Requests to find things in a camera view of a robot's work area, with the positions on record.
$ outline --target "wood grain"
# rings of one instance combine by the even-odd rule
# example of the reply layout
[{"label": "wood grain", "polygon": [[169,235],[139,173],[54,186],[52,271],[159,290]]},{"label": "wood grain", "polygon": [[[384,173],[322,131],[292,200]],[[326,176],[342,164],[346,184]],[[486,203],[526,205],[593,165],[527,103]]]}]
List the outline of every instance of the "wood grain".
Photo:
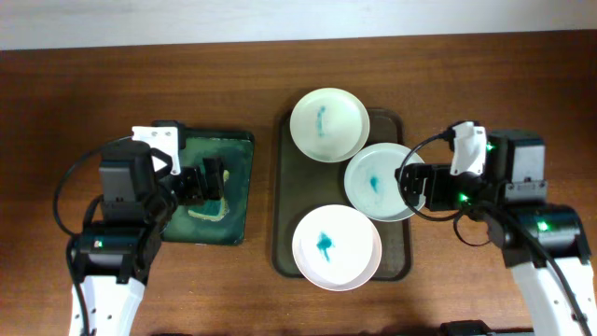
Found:
[{"label": "wood grain", "polygon": [[[64,335],[71,311],[66,237],[50,199],[84,151],[153,119],[243,129],[256,139],[246,241],[164,244],[132,334],[339,334],[530,318],[496,247],[458,242],[451,224],[413,219],[414,266],[400,283],[347,293],[270,265],[276,120],[321,87],[394,110],[414,145],[460,119],[523,128],[548,144],[553,203],[572,205],[597,248],[597,32],[413,36],[315,42],[9,51],[0,54],[0,328]],[[422,153],[451,157],[445,146]],[[68,185],[63,219],[80,230],[100,192],[97,161]],[[471,240],[485,228],[463,222]]]}]

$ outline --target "wooden table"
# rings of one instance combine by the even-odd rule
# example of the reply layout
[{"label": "wooden table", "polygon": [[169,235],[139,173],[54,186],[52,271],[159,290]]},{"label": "wooden table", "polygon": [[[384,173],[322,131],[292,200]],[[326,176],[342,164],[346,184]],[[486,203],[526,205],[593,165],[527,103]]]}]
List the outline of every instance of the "wooden table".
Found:
[{"label": "wooden table", "polygon": [[[132,334],[373,333],[463,319],[528,328],[499,250],[459,243],[451,223],[412,220],[414,265],[399,283],[332,293],[278,275],[270,264],[276,120],[303,94],[337,87],[398,113],[410,146],[461,119],[536,131],[547,143],[549,199],[577,210],[595,249],[596,73],[596,31],[2,52],[1,333],[66,334],[67,239],[51,217],[52,191],[81,153],[153,119],[248,130],[257,145],[246,240],[164,244]],[[434,145],[422,156],[447,162],[451,153]],[[100,193],[97,162],[63,195],[74,231]],[[463,227],[471,240],[486,237],[483,224]]]}]

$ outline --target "green tray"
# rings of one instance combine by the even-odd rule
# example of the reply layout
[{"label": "green tray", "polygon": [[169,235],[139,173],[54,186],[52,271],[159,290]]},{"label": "green tray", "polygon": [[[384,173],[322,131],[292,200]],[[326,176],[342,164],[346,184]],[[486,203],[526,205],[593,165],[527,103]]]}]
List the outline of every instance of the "green tray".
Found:
[{"label": "green tray", "polygon": [[182,166],[201,166],[202,159],[220,157],[230,172],[224,184],[229,212],[217,222],[192,217],[189,206],[179,205],[162,234],[165,242],[239,245],[244,223],[253,166],[255,137],[247,132],[218,132],[187,129],[187,147],[180,151]]}]

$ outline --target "brown tabletop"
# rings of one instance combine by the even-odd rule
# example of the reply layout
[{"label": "brown tabletop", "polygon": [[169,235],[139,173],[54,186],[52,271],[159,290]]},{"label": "brown tabletop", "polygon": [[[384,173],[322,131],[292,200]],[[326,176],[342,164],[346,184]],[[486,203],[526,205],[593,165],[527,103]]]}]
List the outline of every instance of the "brown tabletop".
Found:
[{"label": "brown tabletop", "polygon": [[[461,119],[522,128],[547,143],[549,200],[572,205],[597,248],[597,32],[444,35],[0,53],[0,333],[64,335],[67,237],[50,212],[61,174],[83,152],[153,119],[243,129],[256,138],[245,241],[164,244],[133,335],[408,331],[482,319],[529,328],[494,246],[471,248],[451,223],[414,218],[414,264],[399,283],[346,293],[286,279],[270,264],[277,119],[305,93],[342,88],[398,113],[413,146]],[[422,152],[448,162],[445,144]],[[74,231],[100,193],[97,160],[68,184]],[[462,222],[486,238],[484,224]]]}]

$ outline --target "black tray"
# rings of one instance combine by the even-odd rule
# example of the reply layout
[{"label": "black tray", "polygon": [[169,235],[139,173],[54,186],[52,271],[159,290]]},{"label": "black tray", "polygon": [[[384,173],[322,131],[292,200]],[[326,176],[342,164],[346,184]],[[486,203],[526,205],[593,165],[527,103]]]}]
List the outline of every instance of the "black tray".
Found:
[{"label": "black tray", "polygon": [[[368,108],[368,113],[370,132],[365,146],[403,143],[402,120],[396,113],[381,108]],[[292,257],[292,235],[300,220],[313,209],[327,204],[350,206],[343,184],[349,161],[322,163],[305,156],[290,135],[290,115],[280,124],[278,146],[271,261],[279,274],[302,277]],[[372,279],[404,278],[412,264],[409,220],[372,222],[380,233],[383,248],[382,262]]]}]

